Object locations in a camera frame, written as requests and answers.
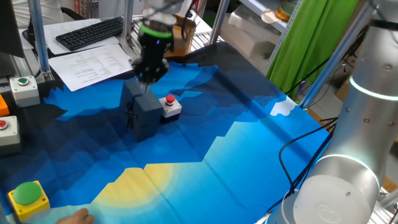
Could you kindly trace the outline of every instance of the document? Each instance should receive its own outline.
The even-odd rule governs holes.
[[[70,91],[76,91],[131,70],[130,57],[119,44],[49,59]]]
[[[90,26],[96,23],[101,22],[100,19],[84,19],[80,21],[73,21],[73,22],[63,22],[63,23],[58,23],[58,24],[51,24],[51,25],[46,25],[44,26],[44,36],[45,36],[45,41],[47,43],[47,46],[53,52],[54,54],[64,54],[64,53],[69,53],[71,52],[68,50],[66,47],[64,47],[62,44],[60,44],[57,40],[55,40],[56,36],[59,36],[61,34],[66,34],[67,32],[71,32],[77,29],[81,29],[86,26]],[[99,47],[99,46],[104,46],[104,45],[111,45],[111,44],[117,44],[119,43],[118,39],[116,37],[110,37],[105,40],[96,42],[94,44],[90,44],[86,47],[82,47],[80,49],[75,50],[76,51],[81,51],[81,50],[86,50],[86,49],[92,49],[94,47]]]

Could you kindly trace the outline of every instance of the hand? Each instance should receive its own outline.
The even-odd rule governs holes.
[[[94,224],[94,216],[88,214],[87,208],[82,208],[69,217],[61,218],[56,224]]]

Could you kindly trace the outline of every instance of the blue tablecloth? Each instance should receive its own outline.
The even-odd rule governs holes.
[[[206,49],[186,57],[200,66],[170,63],[151,90],[158,98],[175,95],[180,119],[140,143],[118,116],[123,78],[75,92],[59,80],[44,83],[41,105],[11,105],[24,152],[0,158],[6,214],[12,212],[6,194],[38,180],[52,210],[35,223],[55,223],[82,207],[95,223],[255,223],[289,187],[279,149],[319,125],[228,50],[213,65],[203,59]],[[326,135],[285,150],[292,177]]]

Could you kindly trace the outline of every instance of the green button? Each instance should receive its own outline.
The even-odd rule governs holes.
[[[21,86],[25,86],[25,85],[27,85],[28,83],[29,83],[29,81],[28,81],[28,79],[26,79],[26,78],[20,78],[20,79],[18,79],[18,84],[21,85]]]
[[[42,195],[42,188],[35,182],[20,184],[14,191],[14,200],[20,205],[30,205]]]

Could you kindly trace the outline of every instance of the yellow button base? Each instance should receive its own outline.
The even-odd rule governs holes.
[[[17,215],[19,221],[24,221],[30,218],[32,215],[42,212],[48,208],[50,208],[50,202],[49,199],[47,198],[46,194],[44,193],[44,190],[42,186],[40,185],[40,188],[42,189],[42,195],[37,199],[34,203],[30,205],[20,205],[15,202],[14,200],[14,191],[10,191],[8,193],[8,198],[11,202],[11,205],[15,211],[15,214]]]

